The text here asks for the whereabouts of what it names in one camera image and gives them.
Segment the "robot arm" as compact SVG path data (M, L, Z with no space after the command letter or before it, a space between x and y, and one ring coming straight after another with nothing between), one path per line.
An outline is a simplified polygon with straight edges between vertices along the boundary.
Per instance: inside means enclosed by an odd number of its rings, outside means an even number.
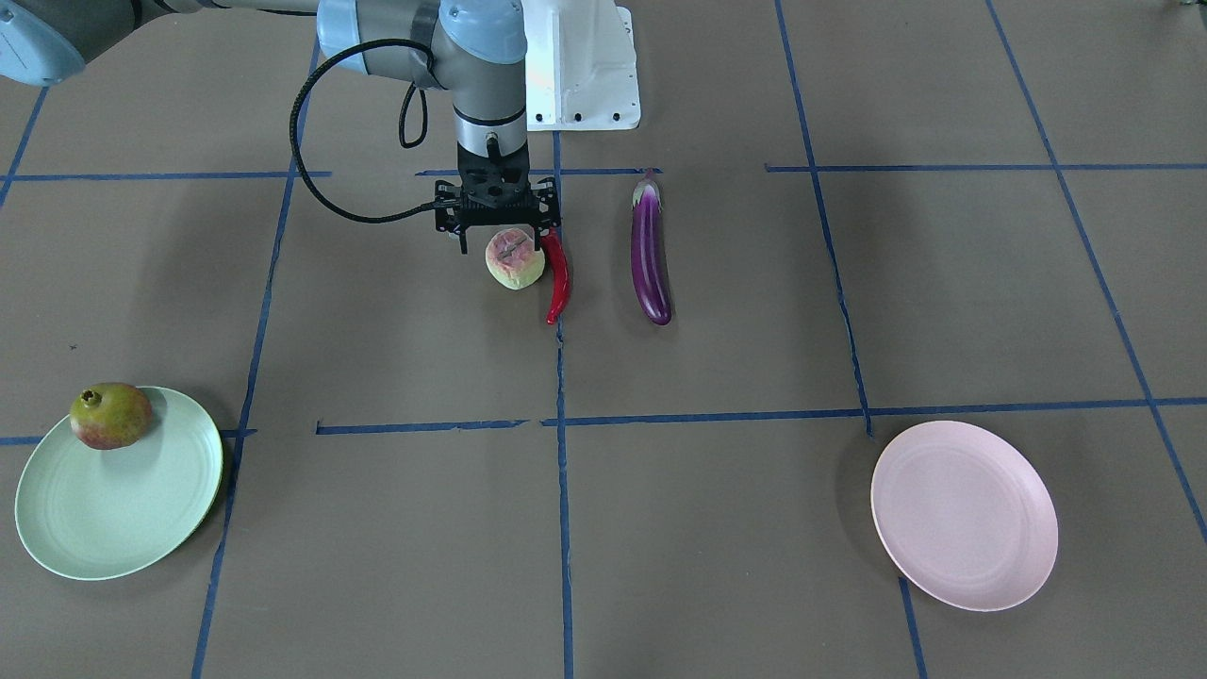
M320 63L288 113L288 146L307 189L330 211L366 224L371 216L336 205L302 158L301 113L319 80L344 66L406 82L406 98L447 90L455 115L457 182L441 181L425 205L383 223L435 212L436 228L466 244L477 226L526 226L535 248L560 226L556 185L530 180L524 8L519 1L5 1L2 75L49 87L81 74L140 27L206 8L245 8L313 18Z

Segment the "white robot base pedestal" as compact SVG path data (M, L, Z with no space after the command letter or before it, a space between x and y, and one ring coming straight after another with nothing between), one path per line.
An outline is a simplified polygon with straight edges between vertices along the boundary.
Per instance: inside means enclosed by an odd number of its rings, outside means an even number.
M525 1L530 131L639 128L637 43L616 1Z

